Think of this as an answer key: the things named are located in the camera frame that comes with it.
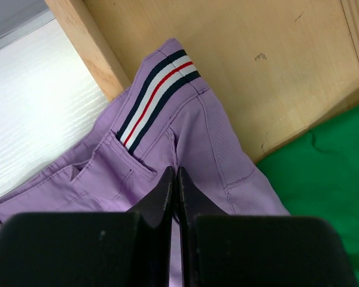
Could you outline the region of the wooden clothes rack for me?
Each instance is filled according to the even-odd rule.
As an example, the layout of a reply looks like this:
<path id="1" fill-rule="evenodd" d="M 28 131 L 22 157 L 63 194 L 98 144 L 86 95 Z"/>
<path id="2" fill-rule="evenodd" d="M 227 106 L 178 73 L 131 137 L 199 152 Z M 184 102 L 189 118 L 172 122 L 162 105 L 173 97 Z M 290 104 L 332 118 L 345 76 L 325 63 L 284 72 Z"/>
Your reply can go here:
<path id="1" fill-rule="evenodd" d="M 359 104 L 359 1 L 48 1 L 105 97 L 176 38 L 259 160 Z"/>

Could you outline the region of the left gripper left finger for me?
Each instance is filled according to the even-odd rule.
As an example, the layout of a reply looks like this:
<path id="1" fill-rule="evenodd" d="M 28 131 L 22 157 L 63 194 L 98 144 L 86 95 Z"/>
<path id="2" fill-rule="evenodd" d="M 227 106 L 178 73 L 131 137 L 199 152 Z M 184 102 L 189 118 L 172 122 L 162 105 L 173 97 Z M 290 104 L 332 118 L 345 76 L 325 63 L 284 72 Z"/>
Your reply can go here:
<path id="1" fill-rule="evenodd" d="M 0 286 L 168 286 L 175 172 L 126 212 L 21 213 L 0 229 Z"/>

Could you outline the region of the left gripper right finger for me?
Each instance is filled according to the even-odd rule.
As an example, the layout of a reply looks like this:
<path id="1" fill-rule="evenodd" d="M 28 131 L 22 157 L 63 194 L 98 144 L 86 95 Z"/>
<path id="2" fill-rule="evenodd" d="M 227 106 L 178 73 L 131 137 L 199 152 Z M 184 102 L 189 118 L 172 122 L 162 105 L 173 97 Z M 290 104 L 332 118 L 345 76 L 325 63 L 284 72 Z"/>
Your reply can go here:
<path id="1" fill-rule="evenodd" d="M 184 286 L 357 286 L 339 235 L 305 216 L 228 215 L 178 171 Z"/>

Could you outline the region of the purple trousers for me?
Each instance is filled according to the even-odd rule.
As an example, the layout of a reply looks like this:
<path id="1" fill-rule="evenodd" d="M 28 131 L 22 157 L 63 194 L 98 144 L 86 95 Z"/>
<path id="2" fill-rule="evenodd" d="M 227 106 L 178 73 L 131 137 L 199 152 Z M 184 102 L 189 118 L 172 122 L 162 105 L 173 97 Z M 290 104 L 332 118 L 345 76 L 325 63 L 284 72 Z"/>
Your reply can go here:
<path id="1" fill-rule="evenodd" d="M 148 56 L 92 131 L 0 198 L 0 224 L 20 212 L 124 211 L 168 166 L 232 215 L 286 215 L 242 151 L 221 103 L 174 39 Z"/>

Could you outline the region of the green t-shirt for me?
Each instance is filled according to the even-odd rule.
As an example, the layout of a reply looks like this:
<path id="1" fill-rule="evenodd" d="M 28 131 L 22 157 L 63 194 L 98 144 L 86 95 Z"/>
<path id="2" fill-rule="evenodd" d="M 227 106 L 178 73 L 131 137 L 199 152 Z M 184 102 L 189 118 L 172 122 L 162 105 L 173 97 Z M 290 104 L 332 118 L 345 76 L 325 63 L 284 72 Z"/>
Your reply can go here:
<path id="1" fill-rule="evenodd" d="M 309 130 L 257 167 L 292 215 L 331 223 L 359 282 L 359 105 Z"/>

